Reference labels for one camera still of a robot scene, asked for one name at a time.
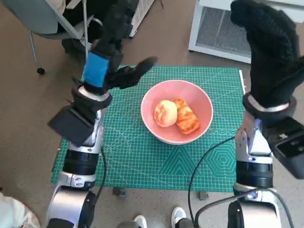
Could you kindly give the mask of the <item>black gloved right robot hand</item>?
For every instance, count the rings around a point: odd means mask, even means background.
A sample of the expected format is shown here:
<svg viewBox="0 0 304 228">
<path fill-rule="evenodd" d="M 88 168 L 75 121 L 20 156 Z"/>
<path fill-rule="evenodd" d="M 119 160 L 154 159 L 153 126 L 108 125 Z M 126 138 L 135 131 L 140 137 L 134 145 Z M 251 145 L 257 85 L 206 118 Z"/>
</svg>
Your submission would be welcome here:
<svg viewBox="0 0 304 228">
<path fill-rule="evenodd" d="M 261 2 L 235 0 L 230 6 L 231 21 L 246 30 L 251 48 L 250 94 L 264 108 L 287 104 L 304 81 L 295 23 Z"/>
</svg>

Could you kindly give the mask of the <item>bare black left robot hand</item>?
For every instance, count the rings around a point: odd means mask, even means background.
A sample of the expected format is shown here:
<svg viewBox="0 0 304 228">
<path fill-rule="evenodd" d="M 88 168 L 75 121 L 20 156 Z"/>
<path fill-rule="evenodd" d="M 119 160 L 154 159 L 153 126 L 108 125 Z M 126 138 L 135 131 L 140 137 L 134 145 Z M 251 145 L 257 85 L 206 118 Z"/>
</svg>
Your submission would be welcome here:
<svg viewBox="0 0 304 228">
<path fill-rule="evenodd" d="M 83 71 L 87 91 L 102 95 L 115 87 L 135 86 L 156 64 L 157 57 L 148 57 L 135 67 L 119 67 L 123 59 L 122 40 L 133 28 L 132 19 L 137 5 L 137 0 L 118 0 L 105 14 L 101 37 L 92 45 Z"/>
</svg>

